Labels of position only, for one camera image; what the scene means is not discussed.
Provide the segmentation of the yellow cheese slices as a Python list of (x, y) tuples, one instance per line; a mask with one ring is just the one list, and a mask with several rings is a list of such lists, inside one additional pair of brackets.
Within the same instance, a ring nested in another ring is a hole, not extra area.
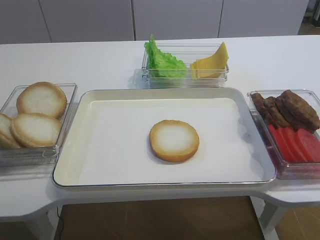
[(224, 42), (217, 51), (206, 58), (197, 59), (190, 65), (193, 78), (219, 78), (226, 69), (229, 55)]

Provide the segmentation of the clear meat tomato container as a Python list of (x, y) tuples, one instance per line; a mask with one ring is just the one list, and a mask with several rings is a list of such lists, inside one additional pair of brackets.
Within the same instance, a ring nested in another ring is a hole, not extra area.
[[(320, 118), (320, 100), (312, 91), (305, 89), (289, 90), (307, 101), (317, 112), (317, 115)], [(261, 94), (264, 99), (268, 97), (277, 98), (284, 91), (286, 90), (256, 90), (249, 92), (247, 96), (249, 97), (249, 108), (252, 117), (262, 136), (266, 148), (269, 151), (273, 164), (276, 167), (277, 177), (279, 179), (318, 179), (320, 177), (320, 162), (290, 163), (283, 159), (283, 156), (281, 155), (278, 146), (271, 132), (269, 131), (269, 124), (259, 114), (251, 98), (251, 94), (254, 93)], [(320, 140), (320, 129), (317, 129), (312, 134), (315, 135), (318, 140)]]

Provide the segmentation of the right brown meat patty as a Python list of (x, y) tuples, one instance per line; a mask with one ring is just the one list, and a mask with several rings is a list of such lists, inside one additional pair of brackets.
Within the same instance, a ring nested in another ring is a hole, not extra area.
[(320, 128), (320, 118), (314, 108), (291, 90), (285, 90), (278, 96), (275, 104), (289, 126), (295, 131), (305, 129), (313, 134)]

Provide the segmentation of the white metal tray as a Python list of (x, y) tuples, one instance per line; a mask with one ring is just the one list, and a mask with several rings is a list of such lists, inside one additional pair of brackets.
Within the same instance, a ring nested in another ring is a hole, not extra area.
[[(162, 120), (190, 124), (199, 148), (183, 163), (149, 142)], [(243, 94), (234, 88), (91, 90), (80, 98), (53, 181), (61, 187), (264, 184), (277, 172)]]

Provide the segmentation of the bun half on tray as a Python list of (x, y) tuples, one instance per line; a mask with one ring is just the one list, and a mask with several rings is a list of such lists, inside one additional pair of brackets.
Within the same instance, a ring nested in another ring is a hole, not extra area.
[(162, 120), (149, 132), (153, 153), (161, 160), (182, 163), (198, 150), (200, 137), (190, 124), (180, 120)]

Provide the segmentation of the white parchment paper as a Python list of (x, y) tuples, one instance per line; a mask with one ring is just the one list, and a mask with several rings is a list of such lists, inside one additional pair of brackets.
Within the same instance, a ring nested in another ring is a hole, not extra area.
[[(274, 176), (255, 128), (247, 129), (236, 103), (218, 99), (95, 101), (78, 183), (88, 185), (263, 182)], [(162, 120), (193, 126), (196, 154), (168, 163), (150, 149), (149, 132)]]

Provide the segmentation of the clear bun container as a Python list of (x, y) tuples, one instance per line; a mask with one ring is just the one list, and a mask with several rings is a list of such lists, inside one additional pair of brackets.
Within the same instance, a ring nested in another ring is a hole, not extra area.
[(64, 114), (59, 119), (62, 126), (55, 145), (36, 148), (1, 149), (1, 167), (49, 165), (57, 162), (78, 108), (78, 103), (75, 101), (78, 86), (75, 83), (59, 83), (56, 86), (66, 95), (67, 105)]

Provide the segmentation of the front left bun half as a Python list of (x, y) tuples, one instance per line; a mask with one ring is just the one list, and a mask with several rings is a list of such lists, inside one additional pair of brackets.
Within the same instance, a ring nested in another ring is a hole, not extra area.
[(19, 149), (21, 145), (16, 141), (11, 133), (12, 119), (7, 115), (0, 114), (0, 148), (1, 149)]

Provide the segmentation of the front right bun half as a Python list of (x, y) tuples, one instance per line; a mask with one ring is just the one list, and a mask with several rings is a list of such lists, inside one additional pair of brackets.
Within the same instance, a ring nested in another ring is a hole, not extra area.
[(42, 113), (20, 113), (11, 121), (11, 132), (23, 146), (51, 147), (56, 144), (62, 123)]

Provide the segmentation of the remaining green lettuce leaves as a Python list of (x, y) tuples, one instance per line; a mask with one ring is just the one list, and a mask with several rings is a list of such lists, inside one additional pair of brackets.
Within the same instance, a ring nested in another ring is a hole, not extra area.
[(161, 51), (151, 34), (148, 42), (144, 44), (148, 55), (148, 69), (153, 78), (185, 78), (187, 65), (169, 52)]

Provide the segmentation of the back bun half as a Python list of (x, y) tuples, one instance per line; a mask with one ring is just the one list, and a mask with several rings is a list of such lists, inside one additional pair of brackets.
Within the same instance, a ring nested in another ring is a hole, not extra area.
[(17, 98), (16, 107), (21, 113), (41, 113), (59, 119), (67, 108), (67, 97), (60, 87), (42, 81), (28, 86)]

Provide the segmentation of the left brown meat patties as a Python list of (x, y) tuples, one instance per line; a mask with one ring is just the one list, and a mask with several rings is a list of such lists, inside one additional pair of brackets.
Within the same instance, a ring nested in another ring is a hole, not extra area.
[(269, 125), (273, 125), (275, 129), (291, 127), (279, 111), (275, 97), (263, 98), (260, 93), (253, 93), (250, 96), (256, 110)]

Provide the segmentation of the red tomato slices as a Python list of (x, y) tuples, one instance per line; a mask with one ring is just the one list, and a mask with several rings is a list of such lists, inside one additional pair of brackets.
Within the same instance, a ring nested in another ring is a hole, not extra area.
[(272, 124), (268, 125), (268, 129), (286, 162), (320, 162), (320, 141), (314, 134), (304, 128), (295, 131), (291, 127), (275, 128)]

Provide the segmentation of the clear lettuce cheese container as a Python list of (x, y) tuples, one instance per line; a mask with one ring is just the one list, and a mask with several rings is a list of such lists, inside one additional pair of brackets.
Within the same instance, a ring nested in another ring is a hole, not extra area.
[(228, 79), (229, 67), (224, 70), (197, 70), (192, 64), (197, 60), (212, 56), (219, 49), (220, 44), (204, 43), (161, 43), (157, 47), (164, 53), (169, 53), (177, 60), (183, 61), (185, 69), (153, 69), (147, 50), (142, 60), (142, 79), (150, 89), (165, 88), (204, 88), (223, 87)]

